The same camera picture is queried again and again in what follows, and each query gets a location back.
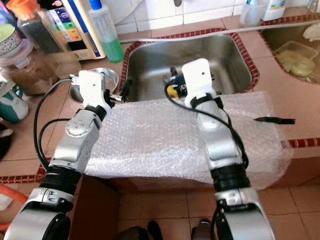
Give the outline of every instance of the white container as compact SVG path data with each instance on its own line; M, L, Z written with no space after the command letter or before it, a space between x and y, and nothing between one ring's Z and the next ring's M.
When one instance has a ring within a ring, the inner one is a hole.
M263 0L265 12L262 21L279 19L284 15L287 0Z
M263 4L249 4L248 2L244 4L240 17L240 25L243 28L258 26L264 14Z

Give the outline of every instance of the blue bottle cap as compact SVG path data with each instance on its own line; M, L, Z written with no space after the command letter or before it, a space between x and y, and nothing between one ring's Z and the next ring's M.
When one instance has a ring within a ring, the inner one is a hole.
M102 8L100 0L90 0L90 5L93 10L98 10Z

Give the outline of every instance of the faucet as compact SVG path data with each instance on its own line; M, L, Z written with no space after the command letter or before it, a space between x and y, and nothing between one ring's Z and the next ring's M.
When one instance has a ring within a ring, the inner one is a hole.
M175 5L176 7L180 7L181 4L182 4L182 0L173 0L173 1L174 1L174 5Z

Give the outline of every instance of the green bottle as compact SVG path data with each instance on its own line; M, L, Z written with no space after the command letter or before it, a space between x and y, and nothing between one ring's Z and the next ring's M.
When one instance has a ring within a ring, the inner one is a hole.
M90 0L90 4L92 9L89 10L89 16L96 27L107 58L111 63L123 61L125 53L121 47L109 8L102 5L100 0Z

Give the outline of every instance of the green lid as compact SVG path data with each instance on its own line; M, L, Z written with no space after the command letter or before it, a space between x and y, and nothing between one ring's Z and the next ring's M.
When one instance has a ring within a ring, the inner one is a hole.
M15 27L9 23L4 23L0 25L0 43L9 38L14 32Z

